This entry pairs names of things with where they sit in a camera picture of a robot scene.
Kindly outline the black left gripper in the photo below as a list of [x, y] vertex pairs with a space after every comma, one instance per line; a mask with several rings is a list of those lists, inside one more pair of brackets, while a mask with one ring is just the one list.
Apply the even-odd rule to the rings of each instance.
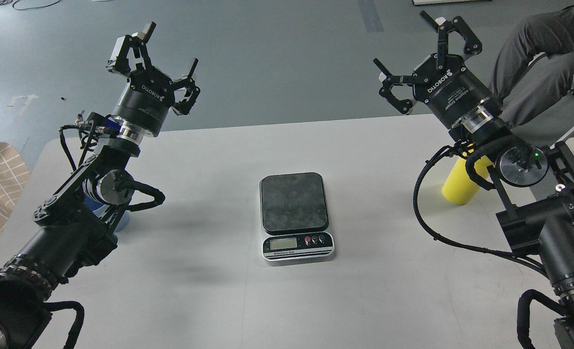
[[[200, 88], [193, 77], [199, 59], [194, 58], [187, 75], [172, 84], [169, 75], [153, 66], [147, 43], [156, 28], [155, 22], [149, 22], [142, 31], [119, 37], [107, 63], [107, 70], [127, 78], [127, 84], [111, 115], [119, 124], [130, 122], [144, 130], [150, 137], [157, 137], [169, 113], [189, 115], [200, 95]], [[132, 69], [129, 52], [133, 51], [136, 68]], [[180, 101], [174, 103], [174, 92], [183, 91]]]

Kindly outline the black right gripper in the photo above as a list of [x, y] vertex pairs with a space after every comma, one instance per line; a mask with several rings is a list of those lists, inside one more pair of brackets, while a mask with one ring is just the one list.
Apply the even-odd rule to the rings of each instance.
[[[411, 113], [415, 102], [411, 98], [398, 99], [392, 88], [413, 87], [415, 100], [424, 102], [446, 129], [465, 122], [477, 108], [486, 110], [494, 117], [499, 116], [501, 105], [465, 65], [464, 59], [482, 52], [482, 42], [464, 18], [456, 16], [452, 20], [443, 17], [434, 19], [424, 10], [419, 15], [437, 33], [436, 54], [431, 54], [412, 73], [414, 78], [422, 78], [422, 82], [414, 84], [410, 76], [393, 75], [378, 58], [374, 58], [373, 64], [380, 69], [378, 79], [382, 84], [378, 94], [402, 115], [407, 115]], [[451, 32], [458, 33], [465, 42], [463, 57], [449, 54]]]

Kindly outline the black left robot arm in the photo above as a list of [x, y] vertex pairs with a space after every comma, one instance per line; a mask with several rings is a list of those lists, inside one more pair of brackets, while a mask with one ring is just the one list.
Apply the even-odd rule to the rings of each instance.
[[90, 113], [65, 129], [79, 132], [83, 153], [70, 177], [34, 212], [39, 231], [0, 269], [0, 349], [31, 349], [54, 312], [76, 317], [64, 348], [76, 346], [85, 309], [77, 301], [50, 302], [52, 292], [82, 267], [98, 265], [118, 246], [114, 230], [127, 211], [150, 209], [164, 194], [126, 171], [144, 137], [156, 137], [169, 111], [187, 115], [200, 88], [189, 73], [173, 80], [155, 67], [147, 44], [156, 27], [119, 37], [107, 69], [127, 84], [112, 113]]

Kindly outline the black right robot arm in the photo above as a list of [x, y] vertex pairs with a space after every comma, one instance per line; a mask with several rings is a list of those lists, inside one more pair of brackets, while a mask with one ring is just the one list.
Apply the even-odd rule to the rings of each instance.
[[[404, 114], [423, 102], [449, 130], [453, 145], [440, 148], [420, 172], [413, 190], [418, 222], [435, 240], [452, 247], [492, 254], [545, 276], [557, 296], [534, 289], [518, 300], [517, 338], [532, 349], [530, 306], [536, 301], [559, 315], [555, 335], [562, 349], [574, 349], [574, 155], [565, 141], [534, 147], [514, 135], [499, 117], [501, 105], [465, 65], [482, 44], [462, 17], [434, 20], [420, 16], [437, 33], [437, 49], [408, 76], [393, 75], [378, 59], [379, 94]], [[448, 239], [425, 223], [419, 211], [420, 184], [444, 157], [464, 159], [468, 182], [496, 190], [505, 210], [496, 214], [510, 252]]]

